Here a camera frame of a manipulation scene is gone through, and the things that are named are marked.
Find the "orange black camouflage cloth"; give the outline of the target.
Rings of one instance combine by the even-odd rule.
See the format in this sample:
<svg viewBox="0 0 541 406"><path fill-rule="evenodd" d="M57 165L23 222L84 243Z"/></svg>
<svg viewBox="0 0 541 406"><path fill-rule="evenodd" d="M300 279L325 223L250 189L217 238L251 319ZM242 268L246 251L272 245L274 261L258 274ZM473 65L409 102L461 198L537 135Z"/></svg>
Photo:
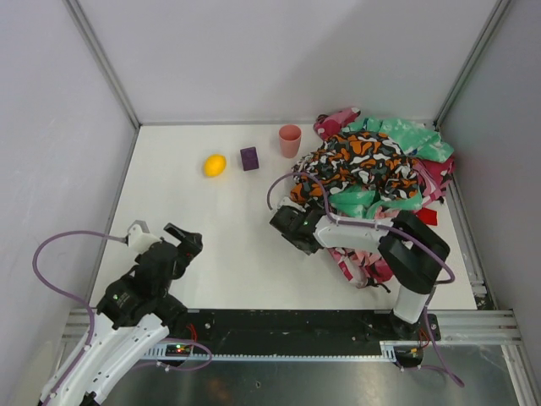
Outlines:
<svg viewBox="0 0 541 406"><path fill-rule="evenodd" d="M383 200L416 197L418 178L413 159L386 134L357 131L334 134L292 168L292 201L305 205L352 186L376 191Z"/></svg>

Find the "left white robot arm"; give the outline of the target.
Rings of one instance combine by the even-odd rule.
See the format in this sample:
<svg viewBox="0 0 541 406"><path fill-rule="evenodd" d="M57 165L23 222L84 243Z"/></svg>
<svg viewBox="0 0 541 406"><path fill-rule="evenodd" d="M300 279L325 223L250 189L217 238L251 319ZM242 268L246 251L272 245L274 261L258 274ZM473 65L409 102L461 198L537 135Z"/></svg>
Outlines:
<svg viewBox="0 0 541 406"><path fill-rule="evenodd" d="M156 237L143 221L130 225L120 241L135 252L134 264L85 308L89 327L43 387L40 405L100 405L149 349L193 331L187 307L169 288L202 251L202 236L171 223L164 230L176 243Z"/></svg>

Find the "red cloth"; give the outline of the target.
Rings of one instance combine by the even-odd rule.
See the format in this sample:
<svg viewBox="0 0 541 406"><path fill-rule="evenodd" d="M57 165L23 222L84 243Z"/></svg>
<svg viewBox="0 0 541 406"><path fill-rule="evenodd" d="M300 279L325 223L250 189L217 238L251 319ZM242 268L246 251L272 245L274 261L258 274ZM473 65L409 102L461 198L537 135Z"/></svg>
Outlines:
<svg viewBox="0 0 541 406"><path fill-rule="evenodd" d="M428 226L437 227L439 224L438 212L428 207L416 211L415 216Z"/></svg>

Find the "light pink camouflage cloth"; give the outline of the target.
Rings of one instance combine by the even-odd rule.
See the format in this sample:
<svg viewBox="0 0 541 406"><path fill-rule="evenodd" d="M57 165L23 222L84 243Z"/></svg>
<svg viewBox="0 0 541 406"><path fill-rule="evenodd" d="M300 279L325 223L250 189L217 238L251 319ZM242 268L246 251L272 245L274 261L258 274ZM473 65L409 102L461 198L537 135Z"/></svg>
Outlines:
<svg viewBox="0 0 541 406"><path fill-rule="evenodd" d="M369 214L368 207L363 204L346 204L340 208L338 203L332 203L331 206L342 216L362 219L394 218L400 212L399 209L379 206L373 214ZM382 287L387 293L390 292L385 284L392 279L393 273L379 253L347 248L331 248L328 252L343 276L356 288Z"/></svg>

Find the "mint green cloth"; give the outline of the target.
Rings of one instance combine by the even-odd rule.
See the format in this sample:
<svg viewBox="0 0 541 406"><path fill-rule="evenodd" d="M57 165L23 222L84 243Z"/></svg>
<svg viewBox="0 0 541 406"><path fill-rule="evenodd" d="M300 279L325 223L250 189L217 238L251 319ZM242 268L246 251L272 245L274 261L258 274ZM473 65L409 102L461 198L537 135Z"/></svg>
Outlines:
<svg viewBox="0 0 541 406"><path fill-rule="evenodd" d="M443 203L455 169L454 149L440 133L403 118L357 119L346 130L368 130L387 134L414 160L419 193L408 200L386 201L374 190L352 186L330 197L330 203L342 215L364 219L394 217L398 211L411 211L428 225L437 224L437 214L429 205Z"/></svg>

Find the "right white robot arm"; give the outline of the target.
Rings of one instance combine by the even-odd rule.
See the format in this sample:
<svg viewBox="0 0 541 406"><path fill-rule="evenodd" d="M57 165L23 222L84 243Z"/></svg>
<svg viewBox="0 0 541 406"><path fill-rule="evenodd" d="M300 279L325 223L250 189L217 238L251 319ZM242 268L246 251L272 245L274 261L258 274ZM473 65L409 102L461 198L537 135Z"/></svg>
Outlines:
<svg viewBox="0 0 541 406"><path fill-rule="evenodd" d="M396 302L387 321L375 330L392 332L409 340L417 335L419 321L450 247L411 212L392 219L361 221L284 204L270 225L295 248L307 255L322 249L343 248L377 253L399 283Z"/></svg>

